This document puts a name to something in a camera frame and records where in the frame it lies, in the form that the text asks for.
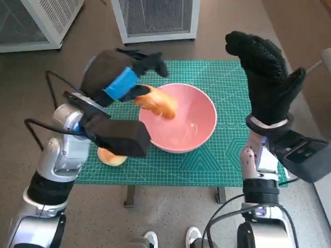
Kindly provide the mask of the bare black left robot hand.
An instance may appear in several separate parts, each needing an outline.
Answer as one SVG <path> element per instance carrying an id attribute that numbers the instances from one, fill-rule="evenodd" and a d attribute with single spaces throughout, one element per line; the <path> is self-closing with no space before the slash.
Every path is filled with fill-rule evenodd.
<path id="1" fill-rule="evenodd" d="M 161 77 L 169 75 L 162 53 L 116 48 L 103 50 L 89 62 L 80 91 L 102 107 L 114 101 L 130 101 L 151 90 L 139 84 L 141 76 L 153 70 Z"/>

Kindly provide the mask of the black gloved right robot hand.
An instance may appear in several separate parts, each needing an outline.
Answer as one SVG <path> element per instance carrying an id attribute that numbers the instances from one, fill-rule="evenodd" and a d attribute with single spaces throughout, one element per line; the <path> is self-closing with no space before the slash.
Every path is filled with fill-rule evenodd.
<path id="1" fill-rule="evenodd" d="M 286 120 L 306 69 L 288 73 L 282 51 L 268 39 L 232 31 L 225 41 L 226 51 L 239 58 L 247 76 L 252 116 L 267 126 Z"/>

